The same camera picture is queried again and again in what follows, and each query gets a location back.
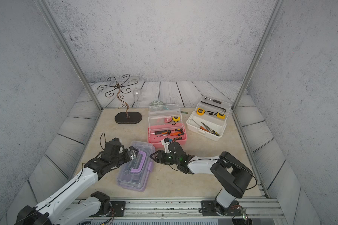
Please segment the purple toolbox with clear lid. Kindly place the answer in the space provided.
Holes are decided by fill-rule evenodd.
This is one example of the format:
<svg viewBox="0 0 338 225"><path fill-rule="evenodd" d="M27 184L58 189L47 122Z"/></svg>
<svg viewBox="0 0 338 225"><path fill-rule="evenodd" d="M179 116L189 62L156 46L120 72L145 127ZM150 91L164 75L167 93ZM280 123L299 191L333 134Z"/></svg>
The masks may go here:
<svg viewBox="0 0 338 225"><path fill-rule="evenodd" d="M155 147L151 143L132 141L131 146L138 150L138 155L134 160L124 164L117 176L118 186L143 192L150 173L153 171L153 161L150 155L155 152Z"/></svg>

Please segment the pink toolbox with clear lid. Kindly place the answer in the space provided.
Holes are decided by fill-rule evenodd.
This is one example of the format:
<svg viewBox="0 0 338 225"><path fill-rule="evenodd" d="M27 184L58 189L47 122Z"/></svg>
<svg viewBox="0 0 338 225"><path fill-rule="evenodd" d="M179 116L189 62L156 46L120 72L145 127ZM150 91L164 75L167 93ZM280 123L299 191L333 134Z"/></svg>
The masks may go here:
<svg viewBox="0 0 338 225"><path fill-rule="evenodd" d="M164 123L164 119L167 117L174 117L180 116L181 121L174 123ZM185 125L183 122L183 116L180 110L179 104L166 104L163 106L150 106L148 110L148 130L147 130L147 142L151 143L155 148L161 148L162 144L161 141L165 138L175 138L179 136L164 136L164 137L157 137L159 135L150 134L155 131L162 131L162 130L175 130L182 128L183 132L185 133L182 135L182 140L177 140L181 145L186 144L187 142L187 134Z"/></svg>

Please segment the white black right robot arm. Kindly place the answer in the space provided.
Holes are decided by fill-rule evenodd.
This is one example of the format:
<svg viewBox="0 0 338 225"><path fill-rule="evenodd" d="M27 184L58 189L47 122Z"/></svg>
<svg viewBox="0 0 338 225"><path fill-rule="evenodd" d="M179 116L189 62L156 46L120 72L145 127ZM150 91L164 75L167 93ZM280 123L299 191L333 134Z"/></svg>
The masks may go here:
<svg viewBox="0 0 338 225"><path fill-rule="evenodd" d="M202 201L199 213L203 216L235 216L235 210L241 206L234 201L242 198L252 179L258 182L253 172L228 152L219 156L201 158L184 152L178 142L168 138L162 141L163 150L158 150L150 158L159 164L176 165L177 170L184 174L211 174L221 184L222 189L214 201Z"/></svg>

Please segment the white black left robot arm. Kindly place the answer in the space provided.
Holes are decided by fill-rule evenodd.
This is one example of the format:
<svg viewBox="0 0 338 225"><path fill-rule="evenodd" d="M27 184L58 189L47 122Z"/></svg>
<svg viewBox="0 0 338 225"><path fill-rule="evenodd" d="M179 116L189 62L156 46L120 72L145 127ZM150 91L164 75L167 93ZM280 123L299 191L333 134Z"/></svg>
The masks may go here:
<svg viewBox="0 0 338 225"><path fill-rule="evenodd" d="M80 172L62 188L36 206L25 206L17 215L18 225L76 225L90 216L115 215L110 197L96 191L86 200L68 209L85 190L105 174L137 157L138 150L125 148L119 138L105 143L104 150L82 165Z"/></svg>

